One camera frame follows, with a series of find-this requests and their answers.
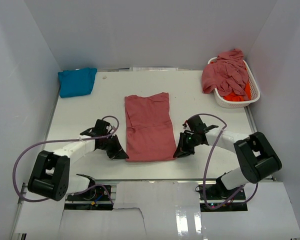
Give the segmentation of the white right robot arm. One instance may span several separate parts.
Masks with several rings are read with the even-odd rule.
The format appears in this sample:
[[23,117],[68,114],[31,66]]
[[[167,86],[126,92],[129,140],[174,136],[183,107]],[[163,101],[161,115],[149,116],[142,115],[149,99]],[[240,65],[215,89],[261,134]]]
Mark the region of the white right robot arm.
[[266,136],[259,131],[241,134],[227,130],[227,125],[206,125],[202,114],[188,118],[183,124],[184,132],[179,135],[179,142],[174,158],[184,158],[195,154],[200,145],[216,147],[236,154],[239,167],[224,173],[211,186],[202,186],[202,198],[219,197],[223,200],[234,198],[234,193],[247,183],[257,184],[266,177],[282,169],[282,162]]

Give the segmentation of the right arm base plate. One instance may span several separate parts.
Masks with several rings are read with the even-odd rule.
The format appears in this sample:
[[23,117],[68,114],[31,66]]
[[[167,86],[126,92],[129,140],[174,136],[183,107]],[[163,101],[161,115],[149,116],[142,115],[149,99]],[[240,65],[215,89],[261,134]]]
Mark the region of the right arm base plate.
[[231,198],[226,204],[223,204],[222,207],[216,209],[217,205],[224,202],[236,189],[232,192],[226,194],[226,196],[218,196],[216,193],[213,193],[212,190],[209,190],[206,193],[207,204],[213,208],[209,209],[204,202],[204,194],[203,194],[203,185],[199,184],[194,189],[199,194],[199,203],[200,203],[200,211],[202,213],[211,213],[211,212],[247,212],[248,206],[246,201],[246,194],[243,189]]

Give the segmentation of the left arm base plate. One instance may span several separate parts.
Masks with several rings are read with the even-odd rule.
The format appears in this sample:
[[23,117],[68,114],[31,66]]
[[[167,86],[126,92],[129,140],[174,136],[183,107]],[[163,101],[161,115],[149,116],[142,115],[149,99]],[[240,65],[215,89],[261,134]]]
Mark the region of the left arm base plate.
[[112,211],[114,201],[112,196],[112,186],[96,186],[93,189],[78,195],[68,195],[65,200],[64,210],[82,210],[82,211]]

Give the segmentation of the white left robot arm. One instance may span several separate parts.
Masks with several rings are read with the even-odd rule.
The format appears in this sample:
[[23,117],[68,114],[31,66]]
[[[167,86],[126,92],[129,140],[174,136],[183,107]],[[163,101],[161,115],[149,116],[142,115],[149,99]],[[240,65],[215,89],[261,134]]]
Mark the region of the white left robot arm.
[[90,184],[89,178],[79,174],[82,180],[75,179],[71,183],[71,165],[95,150],[105,151],[111,160],[129,158],[114,134],[118,128],[105,121],[106,118],[97,119],[93,127],[81,132],[79,138],[66,146],[54,151],[41,151],[27,184],[28,191],[55,201],[77,192],[86,200],[93,198],[96,187]]

